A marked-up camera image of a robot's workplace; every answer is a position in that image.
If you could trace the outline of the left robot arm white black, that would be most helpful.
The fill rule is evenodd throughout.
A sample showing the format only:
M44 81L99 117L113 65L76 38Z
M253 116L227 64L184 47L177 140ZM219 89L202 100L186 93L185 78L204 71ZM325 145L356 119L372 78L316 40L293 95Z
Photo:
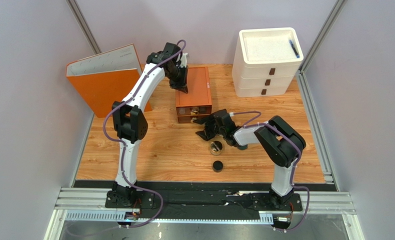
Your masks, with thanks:
M119 167L112 189L106 195L106 208L131 208L138 203L137 161L142 139L148 131L144 107L158 84L169 79L169 86L188 93L187 55L184 46L166 43L162 51L151 53L143 73L122 101L115 101L109 113L119 142Z

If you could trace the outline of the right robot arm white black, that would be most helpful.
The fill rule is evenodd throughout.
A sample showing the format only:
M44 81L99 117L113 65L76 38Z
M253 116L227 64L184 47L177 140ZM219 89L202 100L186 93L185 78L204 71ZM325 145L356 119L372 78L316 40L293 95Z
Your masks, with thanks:
M250 144L260 144L275 164L269 204L278 209L285 206L294 194L295 169L306 148L306 141L278 115L256 124L247 121L243 126L235 124L232 120L234 115L222 109L195 119L194 123L204 126L196 134L205 141L221 136L229 146L240 150L245 150Z

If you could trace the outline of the green round puff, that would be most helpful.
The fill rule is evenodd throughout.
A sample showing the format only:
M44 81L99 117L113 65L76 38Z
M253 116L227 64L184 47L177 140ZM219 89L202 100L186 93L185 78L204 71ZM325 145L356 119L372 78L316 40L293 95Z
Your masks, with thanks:
M248 148L248 145L247 144L246 145L239 145L237 148L239 150L243 151L243 150L246 150Z

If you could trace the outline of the black jar lid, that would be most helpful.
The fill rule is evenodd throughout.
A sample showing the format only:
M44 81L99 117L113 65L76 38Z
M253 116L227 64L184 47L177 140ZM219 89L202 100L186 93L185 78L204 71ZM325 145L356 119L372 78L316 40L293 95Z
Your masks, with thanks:
M224 168L224 164L219 160L214 161L212 164L212 170L215 173L221 172L223 170L223 168Z

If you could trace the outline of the orange makeup drawer box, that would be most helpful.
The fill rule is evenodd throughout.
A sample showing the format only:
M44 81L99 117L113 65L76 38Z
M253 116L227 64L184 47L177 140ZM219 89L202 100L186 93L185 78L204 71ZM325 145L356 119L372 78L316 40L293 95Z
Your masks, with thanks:
M188 93L175 93L177 121L180 124L209 116L213 103L209 69L206 66L189 67L187 71Z

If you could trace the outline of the glass cream jar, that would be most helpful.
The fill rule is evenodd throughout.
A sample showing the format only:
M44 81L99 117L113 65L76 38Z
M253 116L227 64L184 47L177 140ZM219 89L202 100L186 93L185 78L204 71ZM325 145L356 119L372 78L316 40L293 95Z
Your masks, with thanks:
M223 152L224 146L220 141L215 140L210 143L209 150L212 155L219 156Z

